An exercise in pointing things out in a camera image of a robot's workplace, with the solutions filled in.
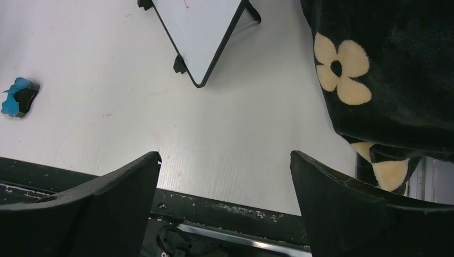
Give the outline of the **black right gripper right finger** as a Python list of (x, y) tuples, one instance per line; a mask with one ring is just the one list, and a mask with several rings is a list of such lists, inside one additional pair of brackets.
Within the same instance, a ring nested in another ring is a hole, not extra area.
[(313, 256), (453, 256), (453, 206), (394, 194), (292, 151)]

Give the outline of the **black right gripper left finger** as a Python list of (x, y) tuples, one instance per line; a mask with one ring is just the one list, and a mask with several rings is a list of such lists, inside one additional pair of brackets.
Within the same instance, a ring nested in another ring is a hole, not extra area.
[(149, 152), (62, 192), (1, 205), (1, 256), (138, 256), (161, 160)]

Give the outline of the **blue black eraser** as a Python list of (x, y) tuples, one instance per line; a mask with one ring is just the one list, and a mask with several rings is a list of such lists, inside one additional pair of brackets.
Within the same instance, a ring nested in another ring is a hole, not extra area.
[(39, 84), (17, 77), (14, 84), (3, 92), (7, 93), (7, 97), (2, 103), (1, 113), (12, 118), (24, 118), (30, 111), (39, 90)]

